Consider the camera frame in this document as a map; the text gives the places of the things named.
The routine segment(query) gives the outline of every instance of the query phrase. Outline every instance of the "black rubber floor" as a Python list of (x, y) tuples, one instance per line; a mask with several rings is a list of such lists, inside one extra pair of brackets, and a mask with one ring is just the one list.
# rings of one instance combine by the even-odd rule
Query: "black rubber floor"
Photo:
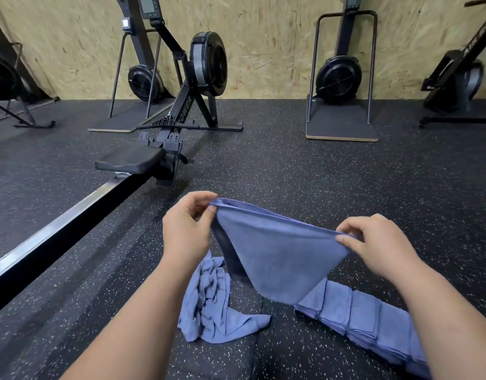
[[(145, 109), (117, 105), (139, 119)], [(186, 133), (195, 164), (182, 165), (175, 189), (149, 181), (0, 312), (0, 378), (58, 378), (157, 265), (164, 213), (198, 189), (332, 229), (350, 215), (382, 213), (486, 316), (486, 126), (418, 130), (419, 101), (377, 101), (379, 142), (307, 140), (305, 105), (220, 101), (221, 123), (243, 120), (242, 133)], [(107, 108), (38, 108), (38, 120), (58, 123), (47, 131), (0, 122), (0, 257), (112, 176), (95, 171), (94, 160), (135, 134), (88, 132)], [(480, 108), (486, 112), (486, 102)], [(330, 279), (404, 306), (357, 259)], [(169, 379), (408, 378), (292, 307), (231, 289), (231, 306), (272, 314), (271, 326), (223, 345), (188, 344), (178, 333)]]

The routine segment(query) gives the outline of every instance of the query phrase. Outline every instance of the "crumpled towel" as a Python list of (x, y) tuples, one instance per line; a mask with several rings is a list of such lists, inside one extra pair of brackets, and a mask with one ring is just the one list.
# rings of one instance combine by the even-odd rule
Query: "crumpled towel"
[(360, 291), (352, 293), (351, 318), (347, 327), (347, 337), (350, 341), (365, 349), (375, 345), (380, 303), (381, 301), (372, 295)]
[(343, 336), (351, 317), (351, 306), (352, 289), (346, 285), (328, 281), (319, 320)]
[(349, 254), (325, 230), (228, 198), (217, 198), (212, 231), (231, 277), (267, 299), (296, 305)]
[(373, 352), (389, 363), (400, 365), (410, 359), (411, 319), (407, 311), (382, 302), (378, 337)]
[(324, 294), (328, 279), (325, 277), (313, 288), (306, 297), (294, 306), (294, 309), (316, 319), (324, 305)]
[(177, 325), (187, 341), (201, 337), (226, 343), (257, 332), (271, 320), (270, 315), (244, 315), (229, 308), (231, 279), (223, 263), (223, 257), (212, 257), (208, 251), (190, 279)]
[(427, 380), (432, 378), (414, 324), (412, 324), (410, 329), (410, 360), (405, 365), (405, 370)]

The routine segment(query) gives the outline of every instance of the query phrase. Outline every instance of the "blue cloth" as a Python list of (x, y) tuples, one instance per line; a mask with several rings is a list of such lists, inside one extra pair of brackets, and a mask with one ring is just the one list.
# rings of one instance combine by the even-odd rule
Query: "blue cloth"
[(430, 369), (413, 324), (410, 329), (410, 360), (405, 365), (405, 370), (427, 380), (431, 379)]
[(212, 204), (228, 273), (270, 300), (298, 304), (349, 253), (333, 230), (228, 198)]
[(223, 263), (223, 257), (211, 257), (208, 251), (189, 281), (178, 321), (187, 341), (201, 337), (225, 343), (257, 332), (271, 320), (269, 315), (244, 315), (229, 308), (231, 279)]
[(375, 345), (380, 303), (381, 301), (372, 295), (360, 291), (352, 293), (351, 318), (347, 327), (347, 337), (350, 341), (365, 349)]
[(378, 337), (373, 352), (391, 364), (410, 359), (411, 319), (407, 311), (383, 302), (380, 305)]
[(351, 317), (351, 306), (352, 289), (334, 281), (328, 281), (319, 320), (343, 336)]
[(312, 319), (316, 319), (324, 305), (327, 283), (328, 279), (324, 277), (294, 308)]

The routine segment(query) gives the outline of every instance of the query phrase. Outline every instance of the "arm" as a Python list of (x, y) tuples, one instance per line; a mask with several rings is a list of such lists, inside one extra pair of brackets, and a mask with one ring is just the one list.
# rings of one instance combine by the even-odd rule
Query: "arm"
[(337, 241), (401, 293), (435, 380), (486, 379), (486, 319), (417, 256), (395, 223), (381, 215), (350, 217)]
[(208, 251), (216, 208), (207, 206), (216, 196), (191, 192), (166, 213), (162, 221), (164, 254), (158, 267), (62, 380), (165, 377), (183, 295)]

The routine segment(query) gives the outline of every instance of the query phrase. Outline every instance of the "plywood panel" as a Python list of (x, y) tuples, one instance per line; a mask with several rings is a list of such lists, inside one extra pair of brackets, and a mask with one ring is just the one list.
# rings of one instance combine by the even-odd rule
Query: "plywood panel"
[[(423, 98), (419, 91), (446, 50), (459, 48), (486, 18), (486, 7), (467, 0), (363, 0), (379, 15), (374, 97)], [(217, 31), (229, 59), (223, 98), (304, 98), (310, 84), (315, 22), (338, 12), (342, 0), (160, 0), (166, 24), (185, 50), (193, 35)], [(116, 0), (0, 0), (0, 24), (23, 42), (37, 82), (62, 99), (109, 98), (121, 39)], [(339, 19), (321, 25), (317, 70), (335, 49)], [(359, 94), (367, 94), (371, 20), (358, 18), (351, 54), (363, 69)], [(157, 36), (150, 34), (155, 50)], [(486, 65), (486, 50), (481, 55)], [(127, 70), (137, 63), (129, 40), (118, 98), (134, 97)], [(159, 71), (179, 90), (170, 51), (162, 45)], [(477, 95), (486, 98), (486, 75)]]

